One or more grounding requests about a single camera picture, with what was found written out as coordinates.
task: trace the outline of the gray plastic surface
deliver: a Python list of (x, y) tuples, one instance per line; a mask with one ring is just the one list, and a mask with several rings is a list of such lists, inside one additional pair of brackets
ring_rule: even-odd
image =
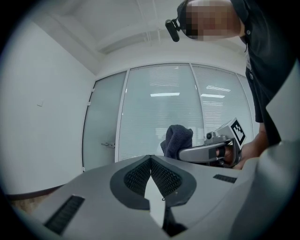
[(281, 89), (267, 105), (281, 140), (300, 139), (300, 63), (295, 64)]
[(204, 145), (193, 148), (181, 149), (178, 153), (179, 159), (181, 161), (190, 162), (190, 163), (207, 163), (214, 162), (217, 160), (216, 157), (209, 157), (209, 149), (216, 149), (218, 147), (225, 146), (224, 142)]
[[(173, 239), (251, 239), (278, 216), (298, 181), (300, 142), (283, 143), (248, 160), (241, 171), (209, 167), (159, 157), (188, 171), (197, 182), (189, 201), (171, 207), (174, 219), (188, 229)], [(90, 170), (54, 192), (33, 216), (45, 223), (71, 196), (85, 198), (67, 226), (65, 239), (169, 239), (149, 211), (125, 207), (112, 195), (109, 182), (119, 169), (140, 160), (135, 157)], [(237, 178), (229, 183), (213, 178)]]

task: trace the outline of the frosted glass door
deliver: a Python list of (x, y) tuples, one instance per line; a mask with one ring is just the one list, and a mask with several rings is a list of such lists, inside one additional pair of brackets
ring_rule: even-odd
[(83, 132), (85, 170), (114, 163), (116, 129), (120, 98), (126, 72), (96, 82)]
[(160, 143), (170, 125), (194, 132), (203, 144), (203, 117), (192, 70), (163, 64), (130, 71), (120, 125), (119, 161), (146, 154), (163, 155)]
[(253, 140), (253, 126), (245, 92), (235, 73), (193, 65), (201, 92), (204, 133), (215, 131), (233, 118), (240, 122), (246, 142)]

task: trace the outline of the camera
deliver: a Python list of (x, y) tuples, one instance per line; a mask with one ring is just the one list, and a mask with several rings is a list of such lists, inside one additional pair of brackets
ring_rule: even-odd
[(168, 32), (171, 35), (173, 41), (178, 42), (179, 41), (178, 31), (180, 31), (180, 27), (177, 24), (177, 18), (172, 20), (170, 19), (166, 20), (165, 27), (168, 29)]

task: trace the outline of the person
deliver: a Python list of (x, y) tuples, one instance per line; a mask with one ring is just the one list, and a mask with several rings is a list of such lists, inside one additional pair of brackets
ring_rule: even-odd
[[(254, 0), (185, 0), (178, 9), (180, 28), (198, 41), (239, 36), (247, 48), (246, 77), (255, 105), (259, 133), (241, 150), (241, 160), (234, 167), (259, 157), (280, 136), (266, 106), (278, 92), (297, 60), (283, 30), (267, 11)], [(224, 150), (217, 150), (217, 156)], [(231, 146), (225, 148), (225, 161), (232, 162)]]

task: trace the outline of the ceiling light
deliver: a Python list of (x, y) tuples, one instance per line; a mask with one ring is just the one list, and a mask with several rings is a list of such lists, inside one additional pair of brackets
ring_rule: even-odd
[(223, 104), (217, 104), (217, 103), (203, 103), (203, 105), (209, 105), (209, 106), (223, 106)]
[(178, 96), (180, 92), (152, 93), (151, 97)]
[(206, 87), (206, 89), (220, 90), (220, 91), (226, 91), (226, 92), (230, 92), (231, 91), (230, 89), (218, 88), (218, 87), (209, 86), (209, 85)]
[(209, 98), (223, 98), (223, 95), (214, 95), (214, 94), (201, 94), (201, 97), (209, 97)]
[(150, 84), (150, 86), (159, 86), (159, 87), (165, 87), (165, 86), (174, 86), (174, 87), (179, 87), (178, 84)]

